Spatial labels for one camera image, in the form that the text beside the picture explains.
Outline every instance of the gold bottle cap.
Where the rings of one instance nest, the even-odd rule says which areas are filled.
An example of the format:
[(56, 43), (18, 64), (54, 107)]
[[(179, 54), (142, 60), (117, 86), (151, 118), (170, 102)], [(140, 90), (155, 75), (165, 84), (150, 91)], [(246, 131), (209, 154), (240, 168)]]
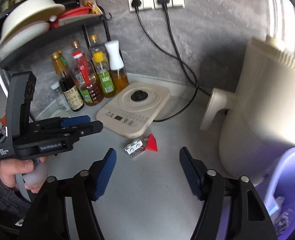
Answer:
[(78, 47), (80, 45), (79, 41), (73, 41), (72, 47)]
[(97, 41), (98, 40), (98, 36), (96, 34), (93, 34), (89, 37), (90, 41)]
[(52, 60), (57, 60), (60, 58), (60, 54), (58, 52), (54, 52), (52, 55), (51, 55), (51, 59)]

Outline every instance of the red bowl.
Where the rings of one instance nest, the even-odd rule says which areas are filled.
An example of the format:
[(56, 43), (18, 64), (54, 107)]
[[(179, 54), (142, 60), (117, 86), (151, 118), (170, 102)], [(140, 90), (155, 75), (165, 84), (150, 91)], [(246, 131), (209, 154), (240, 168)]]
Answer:
[(57, 20), (55, 22), (50, 22), (51, 29), (56, 29), (57, 27), (59, 27), (58, 26), (58, 20), (59, 19), (64, 19), (64, 18), (83, 15), (83, 14), (89, 14), (90, 10), (91, 10), (90, 7), (83, 6), (83, 7), (78, 7), (78, 8), (66, 11), (66, 12), (60, 14), (57, 17)]

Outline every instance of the white appliance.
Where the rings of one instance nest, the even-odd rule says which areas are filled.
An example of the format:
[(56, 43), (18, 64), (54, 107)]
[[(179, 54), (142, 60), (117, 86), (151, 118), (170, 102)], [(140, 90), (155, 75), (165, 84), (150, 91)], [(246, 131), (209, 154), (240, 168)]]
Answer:
[(120, 135), (137, 138), (146, 131), (170, 96), (166, 87), (135, 82), (98, 111), (96, 119)]
[(213, 89), (200, 129), (221, 109), (229, 109), (219, 141), (223, 166), (260, 183), (273, 161), (295, 147), (295, 57), (281, 41), (248, 42), (236, 92)]

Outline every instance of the white bowl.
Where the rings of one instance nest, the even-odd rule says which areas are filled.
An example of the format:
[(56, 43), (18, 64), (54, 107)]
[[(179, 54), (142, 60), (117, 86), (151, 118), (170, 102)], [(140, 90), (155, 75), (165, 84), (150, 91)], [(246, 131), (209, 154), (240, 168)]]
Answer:
[(40, 36), (49, 31), (50, 24), (45, 21), (37, 21), (28, 24), (13, 33), (1, 46), (0, 46), (0, 61), (5, 59), (12, 52), (22, 47), (37, 36)]
[(5, 19), (0, 43), (3, 43), (12, 33), (35, 21), (48, 22), (52, 15), (58, 16), (65, 11), (63, 4), (53, 0), (26, 0), (17, 6)]

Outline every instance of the plastic bottle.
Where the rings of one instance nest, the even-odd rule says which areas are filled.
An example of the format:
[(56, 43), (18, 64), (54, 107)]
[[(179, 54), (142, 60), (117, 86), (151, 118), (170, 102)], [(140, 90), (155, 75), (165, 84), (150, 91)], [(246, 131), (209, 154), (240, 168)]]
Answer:
[(129, 85), (129, 80), (119, 52), (119, 41), (109, 41), (105, 43), (105, 47), (110, 56), (110, 75), (115, 91), (116, 93), (120, 93)]
[(106, 48), (105, 48), (104, 44), (99, 43), (97, 35), (93, 34), (93, 35), (89, 36), (89, 40), (90, 40), (90, 44), (91, 44), (90, 52), (92, 53), (92, 56), (93, 56), (93, 62), (95, 62), (94, 53), (98, 52), (98, 51), (102, 51), (104, 54), (104, 59), (108, 63), (109, 61), (107, 59)]
[(60, 108), (63, 111), (70, 111), (71, 107), (68, 104), (68, 101), (66, 100), (62, 89), (60, 88), (60, 83), (58, 81), (56, 81), (53, 85), (51, 85), (51, 89), (53, 90), (54, 94), (55, 94), (55, 98), (56, 101), (58, 103), (58, 105), (60, 106)]
[(87, 58), (88, 60), (91, 59), (92, 55), (89, 53), (89, 51), (88, 51), (86, 48), (84, 48), (84, 47), (82, 47), (82, 46), (80, 45), (79, 41), (73, 41), (71, 45), (72, 45), (72, 47), (73, 47), (72, 55), (73, 55), (75, 52), (80, 51), (80, 52), (82, 52), (82, 53), (86, 56), (86, 58)]
[(104, 59), (104, 54), (102, 51), (97, 51), (93, 53), (94, 64), (98, 78), (100, 79), (102, 91), (106, 98), (111, 98), (115, 95), (115, 88), (113, 81), (111, 79), (109, 71), (109, 65)]
[(58, 52), (54, 52), (51, 55), (51, 59), (54, 64), (55, 72), (59, 78), (60, 86), (70, 107), (74, 112), (81, 110), (84, 107), (84, 102), (71, 77), (67, 65), (62, 62), (61, 55)]
[(81, 51), (74, 52), (73, 58), (73, 75), (78, 82), (82, 97), (88, 106), (95, 106), (103, 100), (104, 95), (94, 67)]

